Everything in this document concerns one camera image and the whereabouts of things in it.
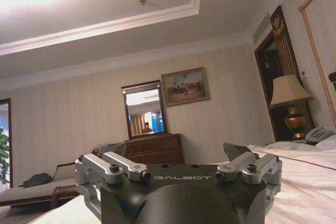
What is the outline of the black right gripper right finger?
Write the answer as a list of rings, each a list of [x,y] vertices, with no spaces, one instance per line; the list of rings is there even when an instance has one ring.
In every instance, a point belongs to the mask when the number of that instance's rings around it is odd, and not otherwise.
[[[224,143],[223,148],[229,162],[217,166],[216,179],[220,182],[232,182],[241,174],[247,184],[265,182],[265,209],[270,210],[275,196],[281,191],[282,161],[279,157],[273,154],[259,157],[245,146],[229,143]]]

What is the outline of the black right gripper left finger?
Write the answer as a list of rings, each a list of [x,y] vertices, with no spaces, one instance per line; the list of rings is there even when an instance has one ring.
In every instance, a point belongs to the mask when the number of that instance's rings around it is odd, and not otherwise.
[[[115,152],[105,152],[101,157],[86,154],[75,161],[76,191],[84,196],[85,204],[91,211],[100,211],[94,184],[118,185],[124,178],[135,182],[148,180],[148,168],[135,163]]]

